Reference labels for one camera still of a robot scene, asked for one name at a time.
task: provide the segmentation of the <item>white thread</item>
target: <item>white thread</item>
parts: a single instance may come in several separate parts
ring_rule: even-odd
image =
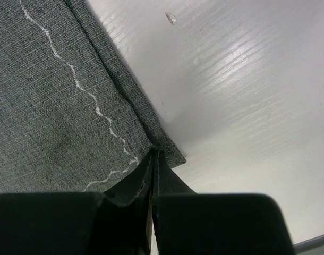
[[[102,181],[92,181],[92,182],[89,182],[89,184],[86,186],[86,188],[83,190],[83,192],[86,192],[86,190],[88,189],[88,187],[90,187],[91,185],[93,185],[93,184],[95,184],[95,183],[105,183],[105,182],[109,181],[109,180],[110,180],[110,177],[111,177],[113,174],[116,174],[116,173],[127,173],[128,170],[129,170],[129,168],[130,168],[130,165],[133,164],[133,163],[135,163],[135,162],[136,162],[136,160],[133,160],[133,159],[132,159],[132,160],[129,162],[129,166],[128,166],[125,170],[123,170],[123,171],[111,171],[111,172],[109,173],[108,177],[107,177],[106,179],[102,180]]]
[[[130,154],[126,148],[125,148],[125,145],[126,145],[126,142],[125,140],[120,137],[119,135],[115,134],[115,132],[113,131],[112,129],[112,122],[113,120],[107,116],[104,116],[103,113],[100,111],[100,108],[99,108],[99,105],[98,105],[98,102],[97,102],[97,98],[94,94],[92,93],[89,93],[85,90],[85,88],[81,87],[78,79],[77,79],[77,75],[76,75],[76,71],[75,71],[75,67],[70,64],[68,61],[64,60],[56,51],[54,45],[53,45],[53,42],[52,42],[52,39],[51,39],[51,35],[50,35],[50,32],[49,30],[47,30],[46,28],[44,28],[43,26],[41,26],[36,20],[34,20],[28,13],[28,11],[25,9],[25,7],[23,6],[22,4],[22,0],[19,0],[19,3],[20,3],[20,6],[22,7],[22,10],[24,12],[24,15],[25,15],[25,18],[30,20],[32,23],[34,23],[37,27],[39,27],[43,32],[44,34],[46,35],[46,37],[49,39],[49,43],[50,43],[50,48],[54,54],[55,57],[57,57],[59,60],[63,61],[72,71],[72,75],[73,75],[73,79],[74,79],[74,82],[75,82],[75,85],[78,89],[80,89],[81,91],[83,92],[86,92],[88,94],[89,97],[91,97],[94,101],[95,101],[95,111],[96,111],[96,114],[98,116],[101,116],[101,117],[104,117],[108,122],[109,122],[109,132],[112,136],[116,137],[116,138],[119,138],[123,144],[123,152],[128,154],[130,157],[133,157],[134,159],[131,159],[129,161],[129,166],[128,168],[126,168],[125,170],[123,171],[111,171],[110,174],[108,175],[108,178],[102,180],[102,181],[92,181],[92,182],[89,182],[89,184],[87,185],[87,187],[83,190],[83,191],[86,191],[87,188],[90,186],[90,185],[93,185],[94,183],[104,183],[104,182],[107,182],[109,179],[110,179],[110,176],[113,175],[114,173],[126,173],[128,170],[129,170],[129,167],[131,164],[135,163],[138,165],[139,164],[139,160],[137,157],[135,157],[134,155]]]

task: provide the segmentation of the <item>wood grain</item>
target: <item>wood grain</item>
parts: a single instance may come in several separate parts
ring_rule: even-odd
[[[324,234],[324,1],[88,2],[191,188],[266,193],[294,243]]]

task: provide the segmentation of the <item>gray fabric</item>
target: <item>gray fabric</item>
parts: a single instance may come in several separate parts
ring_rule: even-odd
[[[0,1],[0,193],[104,191],[153,146],[184,162],[82,1]]]

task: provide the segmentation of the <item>white painted wood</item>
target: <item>white painted wood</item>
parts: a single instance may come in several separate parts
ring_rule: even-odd
[[[88,2],[190,187],[266,193],[294,243],[324,234],[324,1]]]

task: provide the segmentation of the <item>black plastic part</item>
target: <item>black plastic part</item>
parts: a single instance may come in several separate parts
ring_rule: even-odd
[[[295,254],[278,206],[265,195],[162,195],[157,211],[160,255]]]
[[[149,255],[152,218],[161,255],[294,254],[271,198],[196,194],[154,150],[104,194],[0,195],[0,254]]]

